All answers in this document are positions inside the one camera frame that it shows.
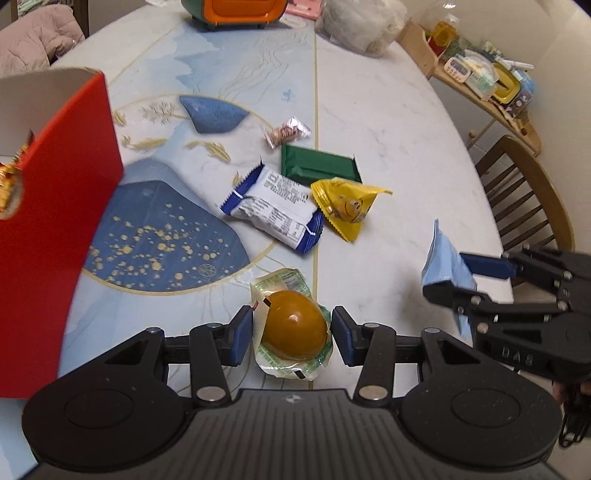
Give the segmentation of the person's right hand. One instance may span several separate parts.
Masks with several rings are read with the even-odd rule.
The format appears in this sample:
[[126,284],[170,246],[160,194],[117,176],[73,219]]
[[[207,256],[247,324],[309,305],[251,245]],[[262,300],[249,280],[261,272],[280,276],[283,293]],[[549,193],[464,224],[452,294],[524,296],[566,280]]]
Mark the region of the person's right hand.
[[567,387],[562,383],[553,382],[552,395],[559,404],[563,404],[567,399]]

